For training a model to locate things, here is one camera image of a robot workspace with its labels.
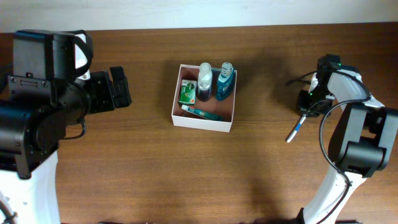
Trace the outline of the blue white toothbrush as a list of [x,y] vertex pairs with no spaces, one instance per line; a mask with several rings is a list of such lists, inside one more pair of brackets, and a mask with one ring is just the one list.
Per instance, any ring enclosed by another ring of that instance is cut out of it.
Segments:
[[298,119],[295,126],[292,128],[291,132],[287,135],[287,137],[285,139],[286,143],[290,143],[294,139],[294,137],[298,133],[301,125],[304,123],[306,118],[307,118],[307,115],[305,115],[305,114],[301,115],[301,117]]

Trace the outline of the green Dettol soap box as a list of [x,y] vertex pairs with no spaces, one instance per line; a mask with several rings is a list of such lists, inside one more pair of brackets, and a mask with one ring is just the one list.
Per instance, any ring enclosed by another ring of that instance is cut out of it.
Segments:
[[178,102],[182,105],[194,105],[196,99],[197,81],[182,80]]

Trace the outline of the clear dark liquid bottle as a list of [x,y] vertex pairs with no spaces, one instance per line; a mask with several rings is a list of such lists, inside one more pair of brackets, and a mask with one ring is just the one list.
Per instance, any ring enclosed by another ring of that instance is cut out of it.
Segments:
[[213,72],[209,63],[202,63],[199,67],[197,97],[200,101],[208,101],[211,96]]

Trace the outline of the teal white toothpaste tube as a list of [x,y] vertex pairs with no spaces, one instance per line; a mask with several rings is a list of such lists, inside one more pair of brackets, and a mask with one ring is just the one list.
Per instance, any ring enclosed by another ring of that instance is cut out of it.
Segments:
[[203,119],[208,119],[208,120],[212,120],[212,121],[223,121],[223,118],[219,115],[213,114],[213,113],[209,113],[203,110],[199,110],[197,108],[194,108],[192,106],[188,106],[188,105],[182,105],[181,109],[183,109],[184,111],[194,114],[196,116],[199,116]]

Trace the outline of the teal mouthwash bottle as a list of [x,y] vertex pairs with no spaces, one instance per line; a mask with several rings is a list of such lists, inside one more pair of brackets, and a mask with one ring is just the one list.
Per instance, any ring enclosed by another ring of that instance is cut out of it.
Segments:
[[230,92],[232,87],[232,81],[234,78],[234,67],[231,63],[225,62],[221,66],[221,71],[217,79],[217,92],[216,99],[218,101],[225,100]]

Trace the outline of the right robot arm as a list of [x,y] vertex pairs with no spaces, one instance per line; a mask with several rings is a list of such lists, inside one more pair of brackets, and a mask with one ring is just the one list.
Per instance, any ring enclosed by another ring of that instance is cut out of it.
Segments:
[[298,95],[301,117],[287,137],[291,142],[306,118],[321,116],[320,149],[328,172],[312,201],[301,208],[297,223],[337,223],[353,192],[383,170],[397,135],[397,110],[377,101],[359,70],[337,55],[318,59],[309,72],[308,90]]

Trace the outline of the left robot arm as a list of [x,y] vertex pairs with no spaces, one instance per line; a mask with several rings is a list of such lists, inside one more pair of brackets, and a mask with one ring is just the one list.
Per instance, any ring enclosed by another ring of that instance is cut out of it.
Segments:
[[55,187],[60,141],[89,114],[132,102],[122,67],[91,72],[84,30],[19,30],[1,88],[1,222],[59,223]]

